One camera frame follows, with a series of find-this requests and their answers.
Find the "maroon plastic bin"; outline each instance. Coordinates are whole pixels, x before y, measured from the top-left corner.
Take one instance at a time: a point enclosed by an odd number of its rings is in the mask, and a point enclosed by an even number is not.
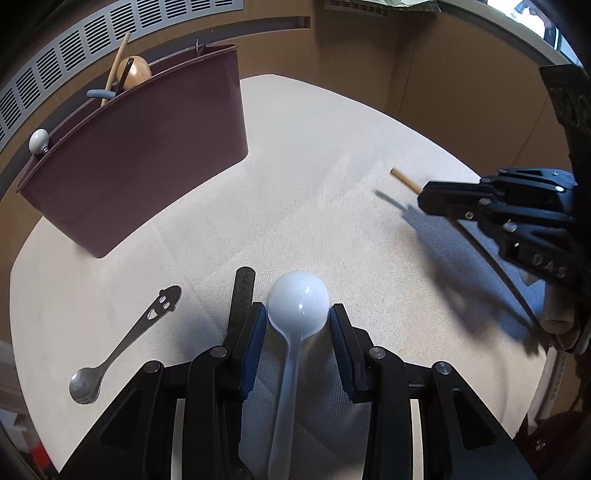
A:
[[[188,48],[100,107],[92,99],[50,134],[17,191],[97,258],[248,153],[237,46]]]

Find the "spoon handle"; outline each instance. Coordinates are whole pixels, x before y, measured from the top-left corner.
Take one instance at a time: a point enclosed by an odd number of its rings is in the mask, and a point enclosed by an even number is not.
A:
[[[300,341],[292,340],[289,342],[285,367],[283,369],[283,379],[281,380],[277,417],[275,418],[275,431],[273,432],[271,443],[268,470],[269,480],[287,480],[290,476],[300,351]]]
[[[148,330],[154,323],[159,321],[168,312],[174,310],[177,305],[179,298],[181,297],[181,287],[174,285],[168,287],[166,290],[160,290],[160,294],[152,302],[152,305],[148,307],[148,310],[139,318],[135,325],[131,327],[131,330],[127,332],[127,335],[123,337],[123,340],[119,342],[119,345],[115,347],[113,353],[109,355],[109,358],[105,360],[101,367],[105,370],[115,361],[115,359],[121,355],[127,347],[135,342],[146,330]]]

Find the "white tablecloth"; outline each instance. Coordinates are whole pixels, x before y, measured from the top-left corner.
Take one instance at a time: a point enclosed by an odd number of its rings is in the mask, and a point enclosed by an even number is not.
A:
[[[396,167],[419,184],[477,175],[396,120],[326,90],[260,76],[243,80],[242,94],[249,145],[243,162],[101,260],[42,219],[14,264],[18,373],[56,467],[145,361],[186,362],[221,343],[243,265],[256,270],[254,299],[263,302],[289,270],[319,275],[331,303],[345,304],[375,344],[420,365],[449,361],[515,434],[545,356],[492,270],[445,220],[418,211],[415,195],[388,173]],[[177,310],[113,364],[96,403],[74,403],[71,375],[101,363],[159,289],[173,284],[183,289]],[[538,307],[540,288],[522,288]],[[284,351],[269,327],[241,443],[258,479],[267,476]],[[300,365],[290,478],[360,478],[368,419],[369,406],[352,405],[342,391],[330,335],[322,331],[307,341]],[[418,448],[415,459],[422,478]],[[176,444],[173,476],[179,461]]]

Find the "blue gripper pad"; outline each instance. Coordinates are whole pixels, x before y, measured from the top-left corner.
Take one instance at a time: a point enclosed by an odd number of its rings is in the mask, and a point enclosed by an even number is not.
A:
[[[349,396],[349,399],[352,400],[355,394],[353,362],[349,355],[345,335],[343,334],[343,329],[340,326],[339,317],[336,314],[334,306],[329,310],[329,326],[333,348],[335,349],[336,364],[339,367],[340,382],[343,385],[343,390]]]
[[[262,303],[254,303],[252,309],[258,306],[258,313],[252,327],[250,341],[242,359],[242,383],[240,386],[240,397],[243,400],[248,398],[248,394],[255,386],[256,371],[258,370],[259,360],[261,359],[262,344],[265,340],[267,331],[267,309]]]

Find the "white knob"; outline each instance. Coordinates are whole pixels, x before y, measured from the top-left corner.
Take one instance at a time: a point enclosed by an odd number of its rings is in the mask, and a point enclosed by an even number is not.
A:
[[[36,130],[29,140],[29,151],[31,155],[43,155],[47,153],[49,146],[49,134],[47,130],[40,128]]]

